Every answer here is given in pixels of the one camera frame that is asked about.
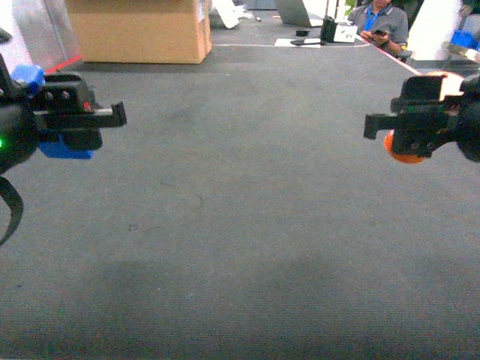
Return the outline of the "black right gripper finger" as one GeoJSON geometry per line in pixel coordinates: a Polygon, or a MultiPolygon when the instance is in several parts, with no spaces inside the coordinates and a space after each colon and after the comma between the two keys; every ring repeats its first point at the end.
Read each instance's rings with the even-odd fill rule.
{"type": "Polygon", "coordinates": [[[364,118],[363,137],[369,140],[375,140],[379,131],[393,129],[395,122],[395,113],[367,114],[364,118]]]}

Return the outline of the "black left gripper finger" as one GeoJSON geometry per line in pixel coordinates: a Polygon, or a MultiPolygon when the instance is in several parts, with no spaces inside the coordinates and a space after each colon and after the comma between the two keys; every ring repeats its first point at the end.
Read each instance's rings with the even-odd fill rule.
{"type": "Polygon", "coordinates": [[[99,128],[120,128],[127,124],[127,116],[123,101],[112,104],[109,109],[97,109],[95,111],[95,116],[99,128]]]}

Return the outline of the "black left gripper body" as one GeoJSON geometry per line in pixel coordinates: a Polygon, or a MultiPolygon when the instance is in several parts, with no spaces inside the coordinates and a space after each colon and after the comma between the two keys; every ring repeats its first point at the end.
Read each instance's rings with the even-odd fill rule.
{"type": "Polygon", "coordinates": [[[96,151],[103,145],[100,128],[91,124],[101,106],[79,74],[47,74],[31,105],[41,117],[40,150],[96,151]]]}

